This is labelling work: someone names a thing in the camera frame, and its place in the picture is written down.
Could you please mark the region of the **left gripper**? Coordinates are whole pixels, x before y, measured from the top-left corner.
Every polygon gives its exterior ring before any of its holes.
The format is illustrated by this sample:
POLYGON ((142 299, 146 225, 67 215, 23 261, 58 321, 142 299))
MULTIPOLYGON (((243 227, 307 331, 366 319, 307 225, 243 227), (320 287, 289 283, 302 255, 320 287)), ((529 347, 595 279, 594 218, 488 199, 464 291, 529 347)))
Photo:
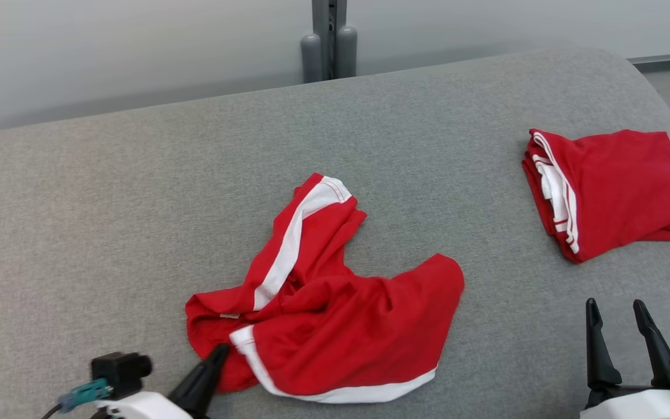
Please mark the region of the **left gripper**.
POLYGON ((220 344, 170 392, 138 392, 120 400, 97 400, 94 419, 207 418, 230 347, 220 344))

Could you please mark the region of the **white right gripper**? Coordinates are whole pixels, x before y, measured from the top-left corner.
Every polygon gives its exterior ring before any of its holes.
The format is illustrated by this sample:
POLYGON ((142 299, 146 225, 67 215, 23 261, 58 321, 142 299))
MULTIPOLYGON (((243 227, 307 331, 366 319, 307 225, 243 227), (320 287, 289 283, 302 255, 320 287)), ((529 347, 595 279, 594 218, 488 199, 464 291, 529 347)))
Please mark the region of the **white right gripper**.
POLYGON ((633 302, 636 325, 646 342, 653 379, 651 386, 622 386, 603 337, 603 319, 595 298, 586 310, 587 386, 579 419, 670 419, 670 348, 642 300, 633 302))

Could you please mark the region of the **red shirt with striped cuffs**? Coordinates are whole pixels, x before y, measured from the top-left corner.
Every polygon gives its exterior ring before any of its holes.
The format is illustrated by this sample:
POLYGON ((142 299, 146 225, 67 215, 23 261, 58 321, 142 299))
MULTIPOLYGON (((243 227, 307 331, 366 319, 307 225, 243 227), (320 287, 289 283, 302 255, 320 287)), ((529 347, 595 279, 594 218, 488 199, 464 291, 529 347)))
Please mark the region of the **red shirt with striped cuffs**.
POLYGON ((529 135, 523 170, 543 228, 564 257, 580 264, 633 242, 670 242, 666 132, 529 135))

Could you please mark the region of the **red shorts with white stripes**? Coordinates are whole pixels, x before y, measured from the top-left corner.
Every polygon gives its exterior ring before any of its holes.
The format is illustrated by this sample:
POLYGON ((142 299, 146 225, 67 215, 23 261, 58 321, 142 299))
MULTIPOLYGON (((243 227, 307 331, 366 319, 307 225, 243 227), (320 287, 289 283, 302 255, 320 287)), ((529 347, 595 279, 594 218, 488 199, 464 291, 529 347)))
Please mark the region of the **red shorts with white stripes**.
POLYGON ((275 217, 242 284, 188 300, 196 353, 230 346, 221 392, 261 385, 309 402, 383 403, 435 377, 462 268, 435 254, 390 279, 353 273, 345 247, 365 217, 340 180, 314 173, 275 217))

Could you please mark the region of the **grey metal partition post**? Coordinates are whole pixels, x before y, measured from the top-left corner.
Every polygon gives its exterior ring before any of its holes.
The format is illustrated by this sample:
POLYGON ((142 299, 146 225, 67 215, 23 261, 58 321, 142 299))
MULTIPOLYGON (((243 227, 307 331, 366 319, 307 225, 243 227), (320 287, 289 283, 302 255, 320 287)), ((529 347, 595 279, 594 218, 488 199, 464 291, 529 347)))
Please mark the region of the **grey metal partition post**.
POLYGON ((357 73, 357 31, 347 22, 347 0, 311 0, 313 30, 300 40, 304 83, 357 73))

